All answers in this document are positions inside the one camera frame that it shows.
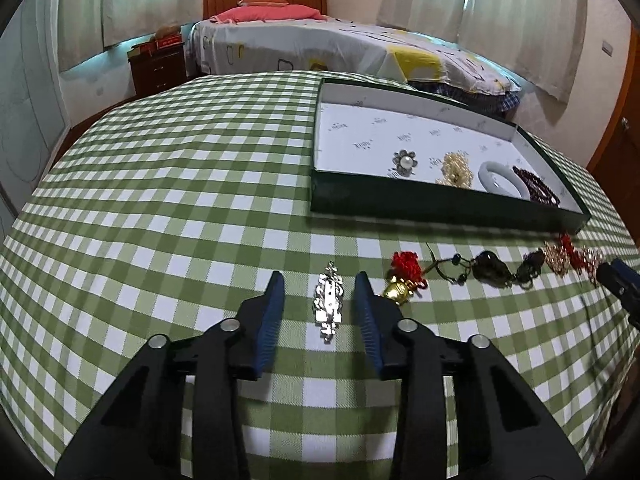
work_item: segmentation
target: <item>pillow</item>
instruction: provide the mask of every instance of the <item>pillow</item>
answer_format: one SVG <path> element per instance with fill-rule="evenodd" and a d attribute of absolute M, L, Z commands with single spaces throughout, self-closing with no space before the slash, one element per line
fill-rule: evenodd
<path fill-rule="evenodd" d="M 214 23 L 265 22 L 267 20 L 320 20 L 326 18 L 317 9 L 304 5 L 284 7 L 234 7 L 211 17 Z"/>
<path fill-rule="evenodd" d="M 284 7 L 289 5 L 287 0 L 240 0 L 240 7 Z"/>

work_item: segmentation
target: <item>wall outlet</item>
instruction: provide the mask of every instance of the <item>wall outlet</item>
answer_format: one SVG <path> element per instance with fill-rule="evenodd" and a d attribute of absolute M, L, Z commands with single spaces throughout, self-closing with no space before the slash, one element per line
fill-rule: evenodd
<path fill-rule="evenodd" d="M 602 51 L 608 56 L 613 56 L 613 46 L 607 41 L 602 42 Z"/>

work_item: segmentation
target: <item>silver hair clip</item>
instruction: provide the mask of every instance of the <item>silver hair clip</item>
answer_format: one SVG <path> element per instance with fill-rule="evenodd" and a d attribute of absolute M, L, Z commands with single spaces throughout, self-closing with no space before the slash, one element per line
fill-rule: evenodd
<path fill-rule="evenodd" d="M 342 277 L 333 262 L 329 262 L 320 275 L 316 286 L 314 313 L 316 324 L 320 325 L 320 335 L 325 343 L 330 343 L 335 335 L 335 328 L 342 323 Z"/>

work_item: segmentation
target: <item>white pearl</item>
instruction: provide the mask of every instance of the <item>white pearl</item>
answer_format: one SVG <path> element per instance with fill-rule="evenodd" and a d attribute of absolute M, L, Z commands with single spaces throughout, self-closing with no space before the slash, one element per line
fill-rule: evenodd
<path fill-rule="evenodd" d="M 410 170 L 413 166 L 414 160 L 409 155 L 405 155 L 400 159 L 400 167 L 404 170 Z"/>

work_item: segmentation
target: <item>table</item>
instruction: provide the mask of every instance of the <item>table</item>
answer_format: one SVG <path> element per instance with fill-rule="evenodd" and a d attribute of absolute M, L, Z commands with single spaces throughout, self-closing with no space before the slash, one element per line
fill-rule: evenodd
<path fill-rule="evenodd" d="M 273 366 L 239 387 L 252 477 L 386 478 L 399 384 L 376 380 L 365 358 L 348 301 L 356 273 L 367 271 L 379 292 L 393 252 L 422 260 L 427 242 L 438 257 L 493 250 L 515 270 L 550 235 L 310 215 L 322 78 L 208 76 L 124 105 L 87 131 L 34 192 L 0 259 L 0 404 L 46 467 L 54 468 L 147 337 L 201 333 L 260 294 L 279 269 L 287 297 Z M 638 250 L 599 186 L 543 145 L 593 213 L 575 244 L 639 268 Z M 344 276 L 347 301 L 345 323 L 325 345 L 311 298 L 329 259 Z M 460 287 L 433 275 L 422 298 L 403 309 L 442 336 L 490 337 L 585 463 L 593 461 L 623 376 L 614 368 L 624 369 L 638 344 L 610 294 L 548 267 L 531 290 L 475 280 Z M 454 474 L 453 420 L 447 430 Z"/>

